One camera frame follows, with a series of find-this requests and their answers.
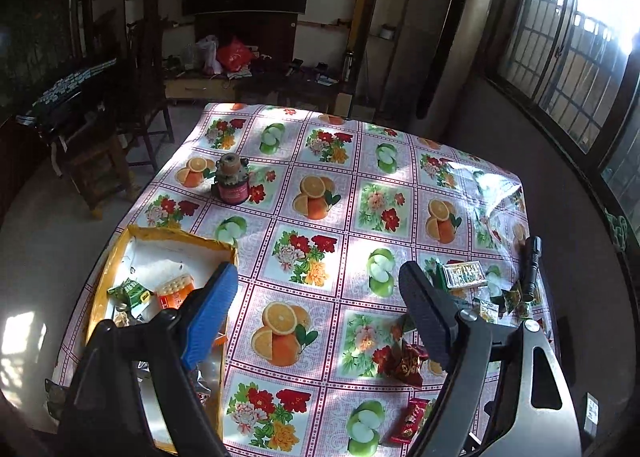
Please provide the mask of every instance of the floor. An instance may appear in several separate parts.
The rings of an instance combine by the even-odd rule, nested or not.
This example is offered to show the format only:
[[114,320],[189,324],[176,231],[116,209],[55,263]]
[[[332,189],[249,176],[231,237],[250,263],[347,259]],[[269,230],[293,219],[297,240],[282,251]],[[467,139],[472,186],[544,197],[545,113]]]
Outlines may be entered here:
[[[202,106],[170,109],[175,143],[163,144],[162,166],[187,138]],[[162,129],[161,115],[151,130]],[[143,161],[144,147],[129,152],[129,161]],[[132,167],[144,188],[151,166]],[[52,431],[45,402],[44,379],[50,377],[60,342],[82,285],[95,260],[131,203],[124,192],[103,205],[94,220],[73,183],[59,179],[45,161],[15,198],[0,229],[0,387],[28,423]]]

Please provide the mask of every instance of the wooden drawer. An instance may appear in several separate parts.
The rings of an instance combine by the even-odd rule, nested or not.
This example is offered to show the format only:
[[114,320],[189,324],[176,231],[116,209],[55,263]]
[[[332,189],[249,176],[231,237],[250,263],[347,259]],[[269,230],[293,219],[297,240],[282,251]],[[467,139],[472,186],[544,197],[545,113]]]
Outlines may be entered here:
[[220,102],[235,101],[235,80],[222,78],[177,78],[165,81],[164,94],[169,99],[203,98]]

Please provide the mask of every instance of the table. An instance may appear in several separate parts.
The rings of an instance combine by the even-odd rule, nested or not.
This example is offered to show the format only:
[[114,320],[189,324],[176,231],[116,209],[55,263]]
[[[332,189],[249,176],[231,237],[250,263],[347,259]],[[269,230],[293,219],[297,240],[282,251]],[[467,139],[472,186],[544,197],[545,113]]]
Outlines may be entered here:
[[[250,160],[250,198],[240,206],[210,194],[209,169],[225,152]],[[472,154],[337,116],[242,104],[205,107],[112,243],[128,224],[181,228],[238,245],[222,428],[229,450],[245,456],[273,449],[346,454],[346,421],[367,400],[383,405],[378,431],[385,441],[409,398],[434,400],[445,377],[429,361],[416,390],[376,372],[405,311],[400,265],[417,260],[429,271],[436,261],[479,260],[494,281],[509,285],[529,234],[518,177]],[[68,385],[78,363],[108,249],[69,323],[52,377],[57,383]],[[477,292],[459,295],[471,300]],[[553,345],[541,280],[532,315]],[[518,317],[512,312],[501,323],[517,325]],[[419,342],[415,332],[406,336]],[[497,379],[491,363],[480,407],[494,397]],[[473,431],[481,435],[487,421],[479,408]],[[380,445],[377,455],[405,451]]]

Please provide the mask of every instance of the red flower print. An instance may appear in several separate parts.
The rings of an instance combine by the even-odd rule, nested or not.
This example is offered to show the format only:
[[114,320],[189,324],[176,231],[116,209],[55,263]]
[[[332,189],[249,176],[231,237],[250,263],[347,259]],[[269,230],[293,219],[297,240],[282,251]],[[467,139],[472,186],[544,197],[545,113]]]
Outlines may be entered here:
[[251,387],[247,390],[246,397],[249,399],[249,403],[254,405],[254,408],[260,408],[267,415],[276,411],[276,406],[273,404],[273,396],[266,390],[258,392],[254,387]]
[[199,204],[196,204],[191,201],[180,201],[178,202],[178,206],[180,207],[180,210],[182,211],[182,213],[184,213],[189,217],[193,217],[193,214],[195,213],[195,211],[198,208],[200,208]]
[[338,239],[332,239],[324,235],[315,235],[311,237],[311,240],[316,243],[316,246],[322,253],[333,253],[335,251],[335,243],[338,241]]
[[252,186],[249,189],[249,202],[255,202],[256,204],[258,204],[258,202],[264,200],[265,195],[266,194],[264,193],[263,184],[259,184],[258,186]]
[[175,201],[165,197],[160,201],[160,208],[171,215],[175,211]]
[[351,143],[351,138],[353,137],[353,135],[345,134],[344,132],[336,132],[335,137],[342,142]]
[[385,223],[385,230],[396,231],[400,225],[400,219],[396,214],[396,209],[391,208],[382,212],[382,220]]
[[309,246],[309,239],[302,235],[300,237],[297,235],[290,236],[289,244],[295,247],[295,249],[302,251],[305,255],[311,250],[311,246]]
[[378,364],[378,374],[385,374],[393,368],[394,357],[391,347],[386,345],[381,349],[376,349],[371,355],[371,360]]
[[402,327],[399,326],[397,323],[394,323],[391,326],[391,336],[397,342],[399,342],[400,339],[402,338]]
[[244,122],[245,122],[245,121],[246,121],[246,120],[241,120],[241,119],[239,119],[239,118],[235,118],[235,119],[232,119],[232,120],[229,122],[229,125],[231,125],[231,126],[232,126],[232,127],[234,127],[235,129],[241,129],[241,128],[242,128],[242,126],[244,125]]
[[306,402],[311,399],[311,394],[284,389],[276,394],[285,410],[290,412],[306,412]]
[[334,137],[329,132],[318,132],[318,139],[322,142],[331,143]]

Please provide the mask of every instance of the fruit print tablecloth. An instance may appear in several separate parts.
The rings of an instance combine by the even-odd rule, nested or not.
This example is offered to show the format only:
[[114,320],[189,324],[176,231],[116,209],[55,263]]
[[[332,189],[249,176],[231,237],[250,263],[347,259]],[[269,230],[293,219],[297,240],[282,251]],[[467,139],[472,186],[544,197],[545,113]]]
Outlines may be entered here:
[[[240,206],[210,193],[225,152],[250,160],[250,197]],[[378,373],[402,336],[399,267],[417,260],[429,273],[438,261],[480,260],[493,282],[510,285],[528,235],[520,181],[491,163],[372,124],[242,104],[206,106],[114,237],[132,223],[238,246],[223,432],[243,456],[366,453],[378,439],[377,455],[405,455],[406,446],[386,443],[394,424],[409,398],[435,399],[445,376],[428,361],[417,390]],[[60,350],[58,383],[70,383],[82,351],[100,260],[96,268]],[[532,312],[552,338],[540,281]],[[481,407],[497,378],[492,364]],[[472,429],[481,435],[487,420],[480,408]]]

